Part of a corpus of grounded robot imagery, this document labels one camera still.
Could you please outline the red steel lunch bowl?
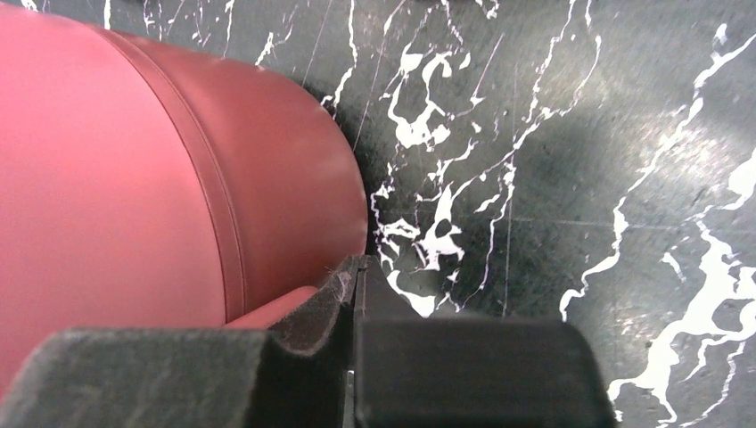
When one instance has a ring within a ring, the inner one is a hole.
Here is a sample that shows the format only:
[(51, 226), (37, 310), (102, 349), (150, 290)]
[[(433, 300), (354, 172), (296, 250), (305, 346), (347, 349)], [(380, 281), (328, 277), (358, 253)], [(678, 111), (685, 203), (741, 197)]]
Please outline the red steel lunch bowl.
[(1, 388), (71, 326), (220, 326), (244, 310), (209, 142), (121, 35), (1, 8)]
[(226, 320), (264, 325), (366, 251), (355, 155), (304, 88), (259, 66), (105, 30), (175, 127), (207, 202)]

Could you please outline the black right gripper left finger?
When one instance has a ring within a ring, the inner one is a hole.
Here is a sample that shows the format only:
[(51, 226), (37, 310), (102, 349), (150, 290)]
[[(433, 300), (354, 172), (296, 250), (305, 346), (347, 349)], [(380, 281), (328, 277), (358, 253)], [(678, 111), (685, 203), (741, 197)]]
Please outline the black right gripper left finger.
[(4, 427), (339, 427), (361, 260), (263, 330), (69, 329), (32, 352)]

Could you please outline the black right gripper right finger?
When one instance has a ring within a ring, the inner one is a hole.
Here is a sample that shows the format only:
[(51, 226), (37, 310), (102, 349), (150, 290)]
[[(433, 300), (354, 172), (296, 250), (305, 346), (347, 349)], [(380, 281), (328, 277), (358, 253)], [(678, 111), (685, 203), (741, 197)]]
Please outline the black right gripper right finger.
[(596, 357), (543, 318), (421, 317), (376, 257), (353, 298), (357, 427), (613, 427)]

